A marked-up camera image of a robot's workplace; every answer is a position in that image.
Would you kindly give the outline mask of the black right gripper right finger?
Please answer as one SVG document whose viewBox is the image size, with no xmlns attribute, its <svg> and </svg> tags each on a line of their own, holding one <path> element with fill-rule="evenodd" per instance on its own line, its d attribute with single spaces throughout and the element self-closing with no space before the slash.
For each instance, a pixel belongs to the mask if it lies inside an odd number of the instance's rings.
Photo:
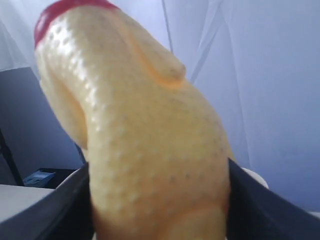
<svg viewBox="0 0 320 240">
<path fill-rule="evenodd" d="M 228 161 L 229 240 L 319 240 L 320 220 L 257 182 Z"/>
</svg>

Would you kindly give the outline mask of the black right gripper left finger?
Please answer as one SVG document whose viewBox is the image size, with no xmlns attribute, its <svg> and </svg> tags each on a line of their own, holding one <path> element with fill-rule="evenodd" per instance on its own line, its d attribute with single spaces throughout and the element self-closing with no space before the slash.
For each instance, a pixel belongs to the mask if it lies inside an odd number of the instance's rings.
<svg viewBox="0 0 320 240">
<path fill-rule="evenodd" d="M 88 165 L 0 224 L 2 240 L 90 240 L 94 235 Z"/>
</svg>

